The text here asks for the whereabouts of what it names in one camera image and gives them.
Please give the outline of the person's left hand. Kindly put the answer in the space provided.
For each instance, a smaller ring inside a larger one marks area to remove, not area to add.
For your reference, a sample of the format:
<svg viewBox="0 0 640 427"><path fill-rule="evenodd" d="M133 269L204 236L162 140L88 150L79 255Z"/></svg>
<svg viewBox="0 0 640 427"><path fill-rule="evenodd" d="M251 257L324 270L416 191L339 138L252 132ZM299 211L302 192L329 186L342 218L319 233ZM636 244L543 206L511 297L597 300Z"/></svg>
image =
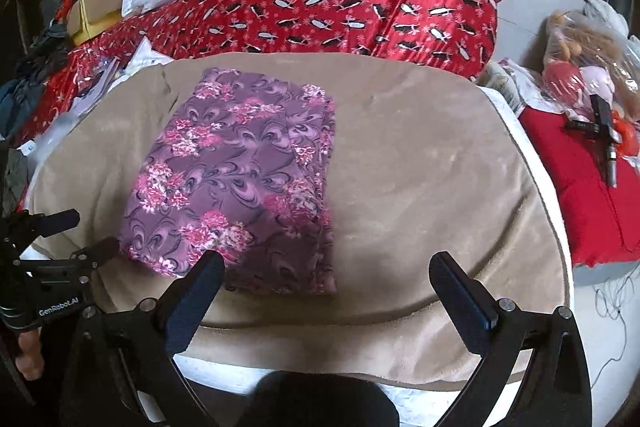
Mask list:
<svg viewBox="0 0 640 427"><path fill-rule="evenodd" d="M15 366L26 381L35 381L42 375L43 357L37 329L22 332L17 337L20 353L15 358Z"/></svg>

